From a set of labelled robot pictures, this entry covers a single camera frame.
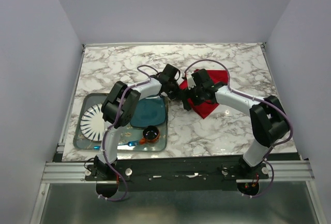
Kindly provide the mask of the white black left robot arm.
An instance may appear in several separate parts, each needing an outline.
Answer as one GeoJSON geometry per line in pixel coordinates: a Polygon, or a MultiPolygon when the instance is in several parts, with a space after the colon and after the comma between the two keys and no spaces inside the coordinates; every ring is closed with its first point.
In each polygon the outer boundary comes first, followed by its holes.
{"type": "Polygon", "coordinates": [[[109,180],[114,175],[125,180],[114,165],[117,160],[121,129],[131,121],[140,100],[161,93],[167,94],[172,99],[176,98],[179,94],[179,86],[175,78],[177,75],[180,75],[180,70],[166,64],[162,72],[148,75],[145,81],[134,84],[126,84],[122,81],[115,83],[101,107],[102,118],[105,121],[104,135],[100,152],[94,158],[97,174],[103,180],[109,180]]]}

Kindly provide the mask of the red cloth napkin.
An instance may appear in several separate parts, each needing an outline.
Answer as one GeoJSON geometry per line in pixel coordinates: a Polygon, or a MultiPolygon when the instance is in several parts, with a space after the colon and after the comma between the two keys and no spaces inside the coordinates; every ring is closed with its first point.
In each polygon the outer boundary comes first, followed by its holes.
{"type": "MultiPolygon", "coordinates": [[[[213,80],[214,84],[218,82],[223,82],[225,86],[228,84],[229,77],[228,73],[225,70],[206,70],[213,80]]],[[[217,107],[218,103],[215,104],[207,104],[203,103],[201,105],[193,105],[192,101],[190,100],[190,89],[187,88],[187,80],[185,79],[180,85],[180,93],[186,92],[188,97],[188,102],[192,107],[192,110],[197,113],[201,118],[206,118],[209,116],[217,107]]]]}

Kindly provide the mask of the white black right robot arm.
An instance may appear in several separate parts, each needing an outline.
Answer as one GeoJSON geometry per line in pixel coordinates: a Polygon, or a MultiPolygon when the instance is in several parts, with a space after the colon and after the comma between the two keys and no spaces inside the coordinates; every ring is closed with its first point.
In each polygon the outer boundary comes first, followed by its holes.
{"type": "Polygon", "coordinates": [[[287,133],[293,135],[293,127],[276,96],[254,97],[219,83],[202,83],[181,88],[181,98],[186,110],[203,103],[221,104],[231,107],[250,117],[254,141],[239,159],[238,173],[250,178],[257,166],[269,155],[273,147],[286,143],[279,141],[287,133]]]}

